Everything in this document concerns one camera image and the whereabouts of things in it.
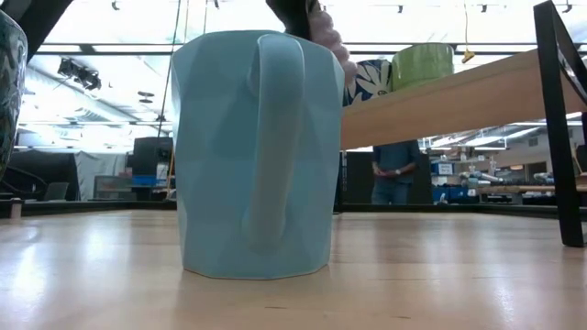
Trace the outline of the pink lavender ribbed mug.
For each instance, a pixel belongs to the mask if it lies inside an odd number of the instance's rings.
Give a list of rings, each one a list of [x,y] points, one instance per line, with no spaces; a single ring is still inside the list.
[[[349,59],[349,51],[343,45],[340,34],[334,29],[331,15],[320,5],[309,13],[311,40],[329,49],[345,72],[345,84],[349,85],[357,74],[357,64]]]

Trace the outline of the blue white floral mug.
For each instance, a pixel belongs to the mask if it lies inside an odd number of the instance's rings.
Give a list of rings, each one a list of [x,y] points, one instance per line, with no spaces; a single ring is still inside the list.
[[[357,63],[357,74],[346,87],[343,105],[353,105],[389,94],[393,90],[392,64],[385,59]]]

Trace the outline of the green glazed mug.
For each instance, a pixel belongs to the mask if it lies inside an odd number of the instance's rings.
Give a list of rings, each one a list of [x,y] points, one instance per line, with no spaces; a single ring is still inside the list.
[[[392,58],[394,91],[427,83],[454,73],[454,49],[449,44],[425,43],[402,49]]]

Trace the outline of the light blue faceted mug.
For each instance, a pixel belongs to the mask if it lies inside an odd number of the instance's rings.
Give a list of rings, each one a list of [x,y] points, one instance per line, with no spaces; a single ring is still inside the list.
[[[172,56],[183,267],[268,280],[329,262],[345,74],[270,30],[222,31]]]

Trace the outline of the person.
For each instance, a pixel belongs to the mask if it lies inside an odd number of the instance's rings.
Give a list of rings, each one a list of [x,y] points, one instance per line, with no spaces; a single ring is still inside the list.
[[[374,175],[371,203],[407,204],[419,158],[417,140],[374,146],[371,161]]]

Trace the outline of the wooden shelf rack black legs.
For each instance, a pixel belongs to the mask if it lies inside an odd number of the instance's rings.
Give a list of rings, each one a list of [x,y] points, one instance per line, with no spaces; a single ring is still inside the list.
[[[587,67],[552,1],[533,8],[537,46],[503,60],[346,107],[344,150],[545,119],[559,231],[587,247],[567,116],[587,134]]]

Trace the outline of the black computer monitor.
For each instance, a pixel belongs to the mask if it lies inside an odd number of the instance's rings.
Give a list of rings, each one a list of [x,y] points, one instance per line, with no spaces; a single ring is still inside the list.
[[[134,140],[130,165],[134,176],[155,176],[160,163],[171,161],[171,137],[140,137]]]

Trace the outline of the black ceiling light fixture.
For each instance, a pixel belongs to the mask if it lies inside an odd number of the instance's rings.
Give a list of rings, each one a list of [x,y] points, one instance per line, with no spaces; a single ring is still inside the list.
[[[98,71],[92,71],[72,59],[61,58],[57,73],[66,79],[79,83],[84,90],[93,91],[102,88],[102,81]]]

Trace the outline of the blue storage bins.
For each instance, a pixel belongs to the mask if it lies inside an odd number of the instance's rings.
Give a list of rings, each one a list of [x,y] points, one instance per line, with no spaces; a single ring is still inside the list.
[[[480,201],[475,189],[457,185],[434,186],[432,197],[434,204],[477,204]]]

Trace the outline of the storage shelf with boxes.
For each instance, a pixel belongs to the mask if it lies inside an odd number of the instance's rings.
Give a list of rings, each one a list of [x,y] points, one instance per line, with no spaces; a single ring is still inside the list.
[[[113,175],[94,177],[94,200],[136,201],[137,195],[132,191],[132,179]]]

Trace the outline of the white sheet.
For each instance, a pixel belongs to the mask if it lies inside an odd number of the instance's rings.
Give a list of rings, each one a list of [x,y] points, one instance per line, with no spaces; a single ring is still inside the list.
[[[81,151],[74,155],[74,160],[81,201],[94,201],[94,177],[97,175],[130,177],[125,154],[90,154]]]

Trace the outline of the wooden workbench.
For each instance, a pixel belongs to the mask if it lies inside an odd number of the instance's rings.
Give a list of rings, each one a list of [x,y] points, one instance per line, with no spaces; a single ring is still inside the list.
[[[555,192],[554,185],[494,185],[482,186],[476,189],[478,194],[491,193],[526,193],[526,192]]]

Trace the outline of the black curtain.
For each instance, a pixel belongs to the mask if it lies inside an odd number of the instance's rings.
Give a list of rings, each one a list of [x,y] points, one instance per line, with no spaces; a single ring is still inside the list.
[[[78,173],[72,153],[49,153],[37,150],[13,152],[0,180],[0,193],[20,199],[44,201],[53,183],[67,183],[63,199],[80,198]]]

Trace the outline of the grey office chair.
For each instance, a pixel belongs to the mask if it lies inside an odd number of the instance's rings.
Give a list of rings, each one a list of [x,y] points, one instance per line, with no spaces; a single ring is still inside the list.
[[[69,188],[68,182],[51,182],[48,184],[45,194],[43,196],[44,202],[49,201],[65,201],[67,191]]]

